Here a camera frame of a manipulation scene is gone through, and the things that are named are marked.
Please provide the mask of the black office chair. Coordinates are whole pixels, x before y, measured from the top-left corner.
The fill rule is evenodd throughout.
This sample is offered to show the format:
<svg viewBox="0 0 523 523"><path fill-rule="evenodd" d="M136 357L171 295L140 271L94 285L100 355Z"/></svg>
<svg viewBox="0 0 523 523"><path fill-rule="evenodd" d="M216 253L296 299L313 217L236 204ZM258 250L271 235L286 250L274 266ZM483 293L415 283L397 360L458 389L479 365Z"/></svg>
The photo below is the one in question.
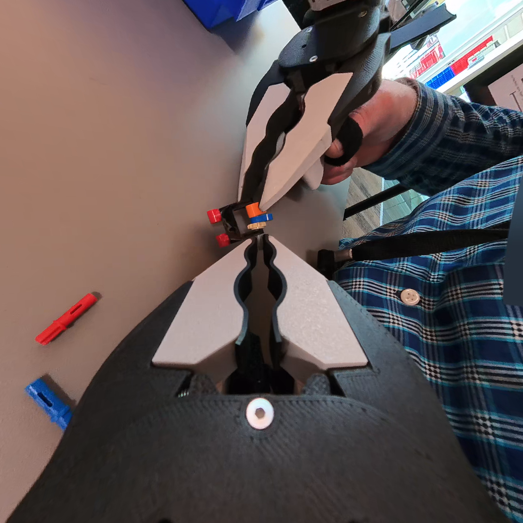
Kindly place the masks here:
<svg viewBox="0 0 523 523"><path fill-rule="evenodd" d="M448 11L446 4L443 4L425 12L402 27L392 30L389 54L393 55L402 47L438 32L441 27L451 23L456 17Z"/></svg>

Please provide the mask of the person's right forearm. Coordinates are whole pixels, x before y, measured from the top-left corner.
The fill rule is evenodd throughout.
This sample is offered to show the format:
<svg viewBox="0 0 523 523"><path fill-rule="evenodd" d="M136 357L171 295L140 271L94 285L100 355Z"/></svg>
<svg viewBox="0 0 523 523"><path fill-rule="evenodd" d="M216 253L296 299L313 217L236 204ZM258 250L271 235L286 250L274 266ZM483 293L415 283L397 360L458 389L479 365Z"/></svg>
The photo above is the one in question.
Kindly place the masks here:
<svg viewBox="0 0 523 523"><path fill-rule="evenodd" d="M361 166L426 196L522 154L522 113L449 96L409 78L383 82L405 87L416 104L400 137L377 160Z"/></svg>

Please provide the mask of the small black lego assembly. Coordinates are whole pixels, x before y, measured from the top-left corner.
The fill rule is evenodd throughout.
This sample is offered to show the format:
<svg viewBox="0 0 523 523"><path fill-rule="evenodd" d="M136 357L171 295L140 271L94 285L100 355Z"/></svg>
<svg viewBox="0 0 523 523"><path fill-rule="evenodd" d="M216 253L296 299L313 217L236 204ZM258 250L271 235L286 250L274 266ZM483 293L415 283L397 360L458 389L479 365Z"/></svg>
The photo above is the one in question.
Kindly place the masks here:
<svg viewBox="0 0 523 523"><path fill-rule="evenodd" d="M252 201L240 201L233 204L215 208L207 211L207 216L211 224L222 223L224 233L216 236L220 247L226 247L233 243L241 242L246 239L252 239L264 232L268 222L250 224L248 217L247 231L242 232L236 220L235 213L245 211L245 206L253 203Z"/></svg>

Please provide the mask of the white cardboard box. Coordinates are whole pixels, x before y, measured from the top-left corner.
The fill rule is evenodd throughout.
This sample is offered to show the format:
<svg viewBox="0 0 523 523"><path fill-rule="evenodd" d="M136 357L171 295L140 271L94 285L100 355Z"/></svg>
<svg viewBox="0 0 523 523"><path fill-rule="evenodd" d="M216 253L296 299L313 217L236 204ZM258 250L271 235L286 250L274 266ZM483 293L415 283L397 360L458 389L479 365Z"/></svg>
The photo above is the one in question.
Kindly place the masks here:
<svg viewBox="0 0 523 523"><path fill-rule="evenodd" d="M520 64L488 85L496 106L522 112L522 69Z"/></svg>

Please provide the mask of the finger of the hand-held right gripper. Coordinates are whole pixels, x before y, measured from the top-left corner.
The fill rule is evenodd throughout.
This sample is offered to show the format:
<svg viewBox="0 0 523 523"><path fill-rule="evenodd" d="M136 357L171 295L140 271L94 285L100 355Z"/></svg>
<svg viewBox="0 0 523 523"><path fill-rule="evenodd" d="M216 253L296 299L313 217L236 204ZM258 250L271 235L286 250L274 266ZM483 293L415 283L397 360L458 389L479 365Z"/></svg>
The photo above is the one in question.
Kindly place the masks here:
<svg viewBox="0 0 523 523"><path fill-rule="evenodd" d="M322 157L333 142L328 119L352 75L330 75L307 91L302 118L286 134L281 151L269 163L259 202L261 210L268 210L301 179L311 190L320 186Z"/></svg>
<svg viewBox="0 0 523 523"><path fill-rule="evenodd" d="M284 83L269 85L246 123L238 203L273 205L304 176L302 100Z"/></svg>

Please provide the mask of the blue plastic bin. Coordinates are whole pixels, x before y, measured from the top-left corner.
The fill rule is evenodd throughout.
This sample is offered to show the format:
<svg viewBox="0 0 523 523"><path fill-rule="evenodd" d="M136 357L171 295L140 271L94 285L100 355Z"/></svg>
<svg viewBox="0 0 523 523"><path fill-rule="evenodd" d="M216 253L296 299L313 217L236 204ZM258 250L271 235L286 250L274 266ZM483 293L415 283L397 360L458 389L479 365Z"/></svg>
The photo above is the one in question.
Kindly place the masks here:
<svg viewBox="0 0 523 523"><path fill-rule="evenodd" d="M273 1L184 1L206 29L232 19L235 22L262 10Z"/></svg>

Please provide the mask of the long red lego pin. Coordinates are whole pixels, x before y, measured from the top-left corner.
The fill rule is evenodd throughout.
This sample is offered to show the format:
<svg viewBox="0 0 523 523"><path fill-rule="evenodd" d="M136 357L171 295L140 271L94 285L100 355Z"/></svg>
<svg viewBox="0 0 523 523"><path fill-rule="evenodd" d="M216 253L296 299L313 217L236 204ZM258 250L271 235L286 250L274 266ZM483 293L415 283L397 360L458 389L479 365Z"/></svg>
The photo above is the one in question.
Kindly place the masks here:
<svg viewBox="0 0 523 523"><path fill-rule="evenodd" d="M99 298L93 293L88 293L83 296L79 302L74 304L69 310L55 319L50 326L44 329L35 337L35 341L40 345L48 345L57 337L62 335L68 328L72 326L83 314L85 314L94 304L99 301Z"/></svg>

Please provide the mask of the person's right hand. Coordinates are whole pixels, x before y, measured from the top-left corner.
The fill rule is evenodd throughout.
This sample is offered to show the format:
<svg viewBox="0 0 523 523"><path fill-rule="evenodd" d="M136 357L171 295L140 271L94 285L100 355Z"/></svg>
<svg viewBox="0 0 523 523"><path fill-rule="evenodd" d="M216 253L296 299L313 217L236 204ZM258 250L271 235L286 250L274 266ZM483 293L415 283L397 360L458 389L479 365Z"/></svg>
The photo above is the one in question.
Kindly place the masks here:
<svg viewBox="0 0 523 523"><path fill-rule="evenodd" d="M403 136L413 117L418 89L411 83L383 80L376 94L349 114L360 127L360 148L341 166L325 164L323 185L335 185L349 178L355 168L380 160Z"/></svg>

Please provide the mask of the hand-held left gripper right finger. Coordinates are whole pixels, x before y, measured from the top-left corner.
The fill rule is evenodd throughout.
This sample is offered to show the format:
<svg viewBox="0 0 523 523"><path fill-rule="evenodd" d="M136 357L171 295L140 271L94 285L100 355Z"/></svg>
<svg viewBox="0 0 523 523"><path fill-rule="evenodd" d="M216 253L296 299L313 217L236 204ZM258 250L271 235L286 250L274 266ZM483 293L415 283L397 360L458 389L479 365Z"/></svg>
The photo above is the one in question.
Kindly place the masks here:
<svg viewBox="0 0 523 523"><path fill-rule="evenodd" d="M271 312L270 355L275 369L294 380L330 370L368 364L361 344L339 303L333 282L291 252L275 237L264 235Z"/></svg>

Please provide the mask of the person in plaid shirt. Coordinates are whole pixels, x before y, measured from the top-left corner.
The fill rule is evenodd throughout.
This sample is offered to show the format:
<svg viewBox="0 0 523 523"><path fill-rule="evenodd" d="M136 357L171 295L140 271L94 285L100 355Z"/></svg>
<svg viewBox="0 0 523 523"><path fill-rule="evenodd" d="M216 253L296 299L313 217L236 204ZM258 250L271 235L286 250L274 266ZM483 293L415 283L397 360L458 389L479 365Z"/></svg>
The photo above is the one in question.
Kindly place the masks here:
<svg viewBox="0 0 523 523"><path fill-rule="evenodd" d="M522 308L503 303L506 245L353 263L335 281L409 352L491 498L522 522Z"/></svg>

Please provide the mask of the row of red blue bins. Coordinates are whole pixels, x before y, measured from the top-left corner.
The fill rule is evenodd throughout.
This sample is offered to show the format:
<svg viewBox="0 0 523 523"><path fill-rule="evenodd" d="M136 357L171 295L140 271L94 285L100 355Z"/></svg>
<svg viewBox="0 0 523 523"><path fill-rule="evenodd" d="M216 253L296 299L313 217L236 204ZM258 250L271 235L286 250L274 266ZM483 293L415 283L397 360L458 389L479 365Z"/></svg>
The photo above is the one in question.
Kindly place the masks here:
<svg viewBox="0 0 523 523"><path fill-rule="evenodd" d="M410 77L431 88L439 88L482 60L493 51L499 42L493 35L487 36L477 45L458 54L445 56L439 41L415 63L409 73Z"/></svg>

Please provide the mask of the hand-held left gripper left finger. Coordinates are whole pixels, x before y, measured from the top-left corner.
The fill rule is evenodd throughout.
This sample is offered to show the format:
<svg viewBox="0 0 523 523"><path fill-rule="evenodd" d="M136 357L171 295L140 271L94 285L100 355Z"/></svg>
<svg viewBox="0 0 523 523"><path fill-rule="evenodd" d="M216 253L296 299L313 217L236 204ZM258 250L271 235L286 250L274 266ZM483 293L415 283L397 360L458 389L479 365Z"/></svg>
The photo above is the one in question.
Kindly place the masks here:
<svg viewBox="0 0 523 523"><path fill-rule="evenodd" d="M193 279L152 358L156 367L190 370L225 380L236 369L235 345L248 325L245 297L257 241L246 240Z"/></svg>

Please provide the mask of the long blue lego pin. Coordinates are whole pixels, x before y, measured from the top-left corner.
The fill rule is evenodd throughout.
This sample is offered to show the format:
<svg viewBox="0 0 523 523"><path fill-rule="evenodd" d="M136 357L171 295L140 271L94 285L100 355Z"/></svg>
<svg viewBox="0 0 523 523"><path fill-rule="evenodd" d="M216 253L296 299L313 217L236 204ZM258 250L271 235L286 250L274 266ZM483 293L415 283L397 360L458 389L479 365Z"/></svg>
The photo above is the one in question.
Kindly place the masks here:
<svg viewBox="0 0 523 523"><path fill-rule="evenodd" d="M50 422L65 431L72 418L71 406L43 379L38 378L25 387L26 394L45 413Z"/></svg>

